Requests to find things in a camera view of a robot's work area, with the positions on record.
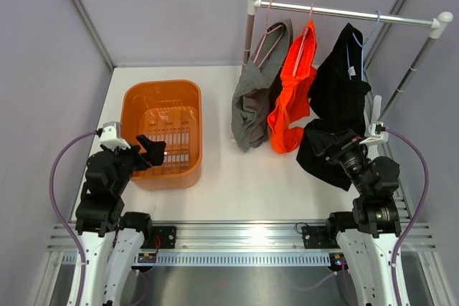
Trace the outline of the orange shorts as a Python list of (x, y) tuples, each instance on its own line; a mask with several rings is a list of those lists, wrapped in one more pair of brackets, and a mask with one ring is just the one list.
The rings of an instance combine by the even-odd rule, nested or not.
[(310, 115), (308, 91), (317, 72), (317, 69), (313, 67), (317, 41), (316, 28), (312, 20), (309, 24), (303, 56), (297, 75), (294, 77), (293, 68), (302, 35), (303, 32), (288, 50), (280, 73), (282, 90), (275, 102), (274, 110), (268, 115), (270, 143), (272, 149), (279, 154), (289, 153), (300, 145), (303, 129), (298, 126), (293, 127), (291, 124)]

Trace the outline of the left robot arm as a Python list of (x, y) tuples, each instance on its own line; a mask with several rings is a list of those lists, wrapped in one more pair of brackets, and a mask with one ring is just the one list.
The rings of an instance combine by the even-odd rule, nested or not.
[(166, 143), (137, 136), (138, 145), (105, 146), (87, 160), (75, 215), (81, 261), (73, 275), (69, 305), (119, 305), (140, 248), (153, 242), (149, 214), (124, 212), (122, 193), (134, 173), (160, 166)]

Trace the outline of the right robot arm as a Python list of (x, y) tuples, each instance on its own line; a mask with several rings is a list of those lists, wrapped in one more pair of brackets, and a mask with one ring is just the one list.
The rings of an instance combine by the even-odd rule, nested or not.
[(399, 165), (391, 158), (367, 157), (352, 130), (328, 133), (324, 157), (340, 166), (359, 195), (350, 212), (332, 213), (326, 241), (339, 247), (356, 290), (358, 305), (409, 305), (398, 240), (402, 234), (393, 194), (399, 188)]

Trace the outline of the grey shorts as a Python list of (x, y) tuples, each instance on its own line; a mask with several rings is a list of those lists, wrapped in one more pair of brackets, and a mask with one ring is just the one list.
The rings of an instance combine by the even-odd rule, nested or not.
[(243, 67), (231, 103), (232, 136), (243, 152), (268, 140), (268, 115), (282, 85), (280, 72), (293, 43), (293, 25), (283, 19), (268, 27)]

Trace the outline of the blue hanger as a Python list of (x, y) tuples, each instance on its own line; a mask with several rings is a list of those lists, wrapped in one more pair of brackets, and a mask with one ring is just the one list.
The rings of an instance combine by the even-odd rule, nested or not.
[[(357, 36), (355, 35), (355, 33), (352, 34), (352, 37), (354, 38), (354, 41), (356, 42), (356, 44), (361, 49), (361, 55), (360, 55), (360, 68), (361, 68), (360, 69), (360, 79), (361, 79), (361, 81), (364, 80), (364, 50), (365, 50), (365, 46), (368, 43), (369, 39), (372, 37), (372, 35), (375, 32), (376, 28), (379, 26), (379, 22), (380, 22), (380, 17), (381, 17), (380, 10), (376, 10), (375, 13), (377, 14), (376, 24), (374, 25), (373, 29), (371, 30), (371, 32), (369, 33), (369, 35), (366, 38), (362, 39), (362, 41), (360, 42), (358, 40)], [(355, 80), (355, 76), (357, 76), (357, 73), (356, 73), (356, 70), (355, 70), (355, 66), (351, 65), (351, 62), (350, 62), (349, 45), (348, 44), (346, 44), (346, 61), (347, 61), (347, 74), (349, 76), (349, 79), (350, 80)]]

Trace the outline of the black shorts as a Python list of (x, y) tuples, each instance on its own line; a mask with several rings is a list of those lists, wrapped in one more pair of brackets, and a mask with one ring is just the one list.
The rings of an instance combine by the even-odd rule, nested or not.
[[(357, 135), (365, 134), (365, 97), (371, 87), (363, 81), (362, 46), (362, 33), (347, 24), (317, 69), (308, 91), (310, 107), (318, 117), (310, 121), (305, 130), (338, 133), (351, 129)], [(350, 189), (351, 181), (343, 169), (316, 156), (307, 135), (303, 135), (296, 160), (304, 171), (323, 182), (345, 191)]]

